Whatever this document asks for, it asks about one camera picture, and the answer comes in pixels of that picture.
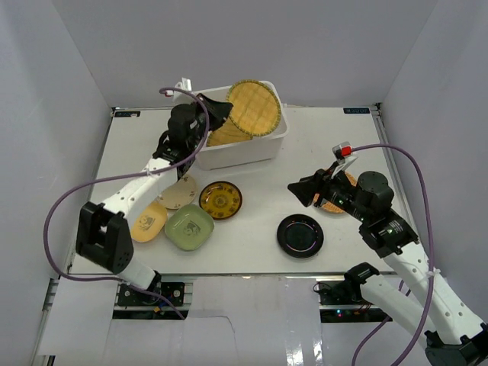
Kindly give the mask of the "scoop-shaped woven bamboo tray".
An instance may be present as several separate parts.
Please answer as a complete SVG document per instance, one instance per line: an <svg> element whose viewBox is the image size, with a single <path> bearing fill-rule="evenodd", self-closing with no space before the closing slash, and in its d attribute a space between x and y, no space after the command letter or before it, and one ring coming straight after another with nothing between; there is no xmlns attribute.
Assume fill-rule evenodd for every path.
<svg viewBox="0 0 488 366"><path fill-rule="evenodd" d="M207 147L222 146L232 143L241 143L252 140L253 137L242 132L228 117L226 122L217 130L209 133Z"/></svg>

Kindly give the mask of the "small orange woven plate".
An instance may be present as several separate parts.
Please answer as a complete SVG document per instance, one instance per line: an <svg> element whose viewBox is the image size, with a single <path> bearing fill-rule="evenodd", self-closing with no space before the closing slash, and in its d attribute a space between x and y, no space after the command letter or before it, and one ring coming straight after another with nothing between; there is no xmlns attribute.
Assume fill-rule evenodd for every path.
<svg viewBox="0 0 488 366"><path fill-rule="evenodd" d="M336 177L326 179L316 192L316 207L321 207L331 214L343 214L344 205L351 200L357 180L348 172L340 172Z"/></svg>

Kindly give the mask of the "large round woven bamboo tray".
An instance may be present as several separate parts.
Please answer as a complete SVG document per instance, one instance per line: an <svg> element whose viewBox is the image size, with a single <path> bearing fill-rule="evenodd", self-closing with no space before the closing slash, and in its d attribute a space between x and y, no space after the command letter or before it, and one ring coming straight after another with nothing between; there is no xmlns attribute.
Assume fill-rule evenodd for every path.
<svg viewBox="0 0 488 366"><path fill-rule="evenodd" d="M280 123L281 103L264 82L251 79L238 81L230 87L226 101L233 105L230 120L247 135L267 136Z"/></svg>

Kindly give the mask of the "black round plate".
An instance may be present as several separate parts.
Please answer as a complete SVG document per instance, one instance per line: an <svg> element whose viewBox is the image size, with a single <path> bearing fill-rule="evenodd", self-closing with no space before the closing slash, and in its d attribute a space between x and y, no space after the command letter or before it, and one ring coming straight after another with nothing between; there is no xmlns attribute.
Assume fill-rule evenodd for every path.
<svg viewBox="0 0 488 366"><path fill-rule="evenodd" d="M277 241L287 255L298 259L311 258L323 247L324 233L312 217L292 214L278 225Z"/></svg>

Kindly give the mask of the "yellow patterned round plate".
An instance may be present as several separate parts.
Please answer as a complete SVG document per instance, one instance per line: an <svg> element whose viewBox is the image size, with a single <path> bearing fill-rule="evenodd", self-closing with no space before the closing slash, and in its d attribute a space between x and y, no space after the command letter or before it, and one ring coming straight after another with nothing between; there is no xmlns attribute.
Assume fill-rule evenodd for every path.
<svg viewBox="0 0 488 366"><path fill-rule="evenodd" d="M198 203L214 220L227 220L239 212L243 196L235 184L215 181L203 188Z"/></svg>

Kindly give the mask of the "cream floral round plate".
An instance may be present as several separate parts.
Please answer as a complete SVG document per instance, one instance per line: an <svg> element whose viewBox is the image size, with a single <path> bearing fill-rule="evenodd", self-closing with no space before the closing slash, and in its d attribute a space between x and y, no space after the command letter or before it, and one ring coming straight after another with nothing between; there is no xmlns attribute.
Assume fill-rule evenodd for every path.
<svg viewBox="0 0 488 366"><path fill-rule="evenodd" d="M191 204L197 193L197 182L190 175L185 175L176 183L162 191L156 201L166 209L178 210Z"/></svg>

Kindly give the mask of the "green square panda dish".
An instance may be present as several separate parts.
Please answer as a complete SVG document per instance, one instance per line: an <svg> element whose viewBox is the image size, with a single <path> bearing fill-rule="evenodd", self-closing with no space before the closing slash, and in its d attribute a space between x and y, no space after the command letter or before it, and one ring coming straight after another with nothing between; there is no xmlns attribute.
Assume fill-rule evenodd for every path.
<svg viewBox="0 0 488 366"><path fill-rule="evenodd" d="M213 231L214 219L194 204L181 207L165 224L165 235L186 252L200 248Z"/></svg>

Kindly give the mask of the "tan panda oval plate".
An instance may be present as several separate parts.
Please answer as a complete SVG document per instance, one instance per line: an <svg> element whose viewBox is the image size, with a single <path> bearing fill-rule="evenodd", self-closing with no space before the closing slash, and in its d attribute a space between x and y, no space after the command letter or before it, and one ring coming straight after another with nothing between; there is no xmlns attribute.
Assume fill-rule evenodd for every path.
<svg viewBox="0 0 488 366"><path fill-rule="evenodd" d="M158 201L153 201L136 219L130 230L131 237L139 243L156 238L168 219L168 211Z"/></svg>

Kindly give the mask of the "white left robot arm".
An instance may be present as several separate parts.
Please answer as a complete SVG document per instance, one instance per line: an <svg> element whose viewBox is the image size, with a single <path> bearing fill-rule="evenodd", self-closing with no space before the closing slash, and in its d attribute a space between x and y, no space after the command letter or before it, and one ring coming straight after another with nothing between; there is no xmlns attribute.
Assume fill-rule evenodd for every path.
<svg viewBox="0 0 488 366"><path fill-rule="evenodd" d="M222 127L232 109L232 103L203 94L190 104L174 106L140 176L101 203L88 202L80 210L76 253L134 286L145 304L160 298L160 275L135 257L130 229L156 197L189 170L208 133Z"/></svg>

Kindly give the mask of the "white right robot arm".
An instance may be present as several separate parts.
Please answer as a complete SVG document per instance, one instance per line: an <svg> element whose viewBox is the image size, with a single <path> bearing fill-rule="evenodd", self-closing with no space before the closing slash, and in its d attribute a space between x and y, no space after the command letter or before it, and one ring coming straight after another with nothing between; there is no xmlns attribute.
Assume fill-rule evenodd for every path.
<svg viewBox="0 0 488 366"><path fill-rule="evenodd" d="M345 297L381 308L420 344L431 365L479 365L487 359L487 324L448 285L413 228L392 208L393 190L379 172L363 172L352 185L344 172L320 169L290 183L303 206L328 201L359 221L359 234L396 272L411 296L390 287L361 263L346 272Z"/></svg>

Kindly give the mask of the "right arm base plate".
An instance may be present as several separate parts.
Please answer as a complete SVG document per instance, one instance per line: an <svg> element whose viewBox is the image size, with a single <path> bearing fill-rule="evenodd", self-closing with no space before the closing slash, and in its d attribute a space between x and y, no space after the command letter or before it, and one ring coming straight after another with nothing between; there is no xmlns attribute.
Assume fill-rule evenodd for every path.
<svg viewBox="0 0 488 366"><path fill-rule="evenodd" d="M355 294L346 281L318 281L313 292L319 297L322 324L391 322L385 312Z"/></svg>

